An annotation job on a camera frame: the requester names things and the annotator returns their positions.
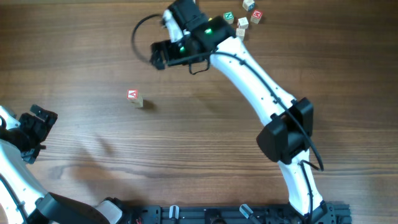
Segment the green top letter block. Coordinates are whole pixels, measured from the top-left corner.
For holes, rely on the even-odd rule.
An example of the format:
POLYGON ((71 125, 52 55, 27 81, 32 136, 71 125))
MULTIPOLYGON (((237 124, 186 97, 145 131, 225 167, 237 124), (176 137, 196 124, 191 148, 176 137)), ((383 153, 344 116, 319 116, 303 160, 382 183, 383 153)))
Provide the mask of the green top letter block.
POLYGON ((129 100, 136 108, 142 108, 144 106, 144 100, 139 93, 139 98, 137 100, 129 100))

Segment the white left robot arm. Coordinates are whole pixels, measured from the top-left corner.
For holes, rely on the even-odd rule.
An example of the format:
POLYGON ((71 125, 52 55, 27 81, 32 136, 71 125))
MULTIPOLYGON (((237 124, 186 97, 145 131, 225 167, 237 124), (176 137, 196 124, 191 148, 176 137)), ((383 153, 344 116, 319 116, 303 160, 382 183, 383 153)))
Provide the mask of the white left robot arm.
POLYGON ((110 200, 93 207, 47 191, 27 168, 58 118, 32 105, 17 117, 1 108, 1 206, 9 223, 119 223, 123 212, 110 200))

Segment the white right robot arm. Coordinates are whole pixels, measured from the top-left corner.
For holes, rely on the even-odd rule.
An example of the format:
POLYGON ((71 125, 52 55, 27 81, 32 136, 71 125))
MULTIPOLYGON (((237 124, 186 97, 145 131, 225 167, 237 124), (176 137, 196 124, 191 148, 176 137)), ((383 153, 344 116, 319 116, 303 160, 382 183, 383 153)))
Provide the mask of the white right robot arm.
POLYGON ((311 136, 313 105, 281 88, 255 61, 222 18, 208 18, 192 1, 175 1, 162 14, 169 40, 152 44, 151 64, 158 70, 206 62, 243 94, 263 126, 257 144, 276 162, 288 188, 294 218, 304 223, 336 223, 332 205, 317 190, 313 170, 323 170, 311 136))

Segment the red A letter block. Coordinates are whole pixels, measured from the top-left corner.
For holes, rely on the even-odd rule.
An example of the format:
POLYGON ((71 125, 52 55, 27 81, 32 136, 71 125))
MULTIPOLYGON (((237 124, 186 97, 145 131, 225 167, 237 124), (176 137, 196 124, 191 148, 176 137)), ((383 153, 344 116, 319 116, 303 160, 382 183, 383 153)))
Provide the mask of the red A letter block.
POLYGON ((137 90, 128 90, 127 91, 127 99, 128 100, 137 100, 139 98, 139 93, 137 90))

